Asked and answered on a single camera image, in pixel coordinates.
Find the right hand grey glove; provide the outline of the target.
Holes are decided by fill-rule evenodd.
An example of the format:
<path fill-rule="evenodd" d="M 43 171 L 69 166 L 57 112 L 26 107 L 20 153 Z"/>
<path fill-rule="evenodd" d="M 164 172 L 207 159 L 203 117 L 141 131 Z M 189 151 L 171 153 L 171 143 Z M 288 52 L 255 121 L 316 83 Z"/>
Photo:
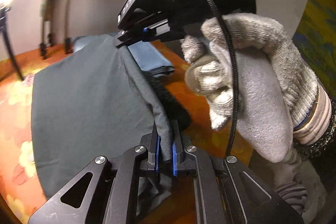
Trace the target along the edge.
<path fill-rule="evenodd" d="M 214 130 L 234 118 L 232 76 L 238 73 L 235 118 L 244 140 L 269 162 L 281 162 L 294 141 L 305 157 L 317 156 L 335 134 L 335 106 L 283 26 L 250 13 L 223 16 L 236 53 L 230 61 L 226 39 L 215 18 L 188 35 L 182 51 L 190 68 L 187 86 L 204 96 Z"/>

